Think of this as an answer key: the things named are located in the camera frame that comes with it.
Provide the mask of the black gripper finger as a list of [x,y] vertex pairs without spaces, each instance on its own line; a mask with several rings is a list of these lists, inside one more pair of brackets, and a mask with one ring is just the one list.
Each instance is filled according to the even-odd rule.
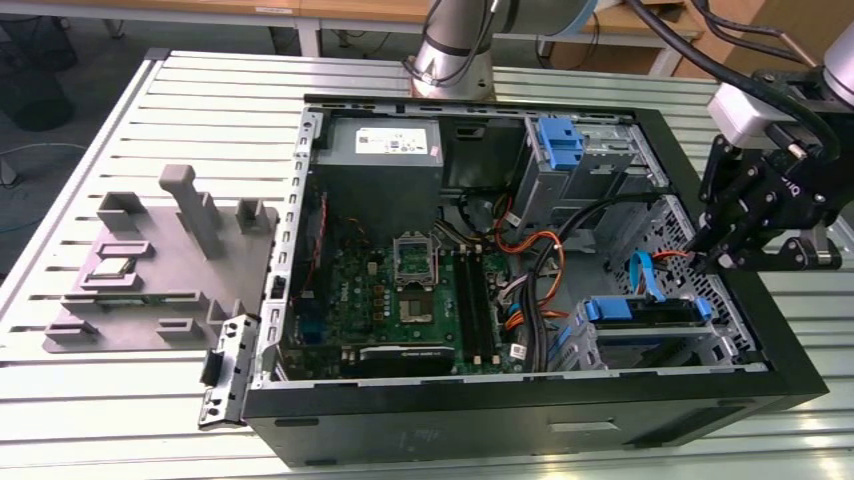
[[762,178],[759,160],[759,150],[735,147],[722,134],[714,137],[698,194],[705,210],[690,251],[733,253],[745,243],[751,215],[745,200]]
[[750,229],[741,248],[733,253],[703,254],[703,271],[751,272],[837,270],[842,254],[828,237],[828,225],[810,230],[755,231]]

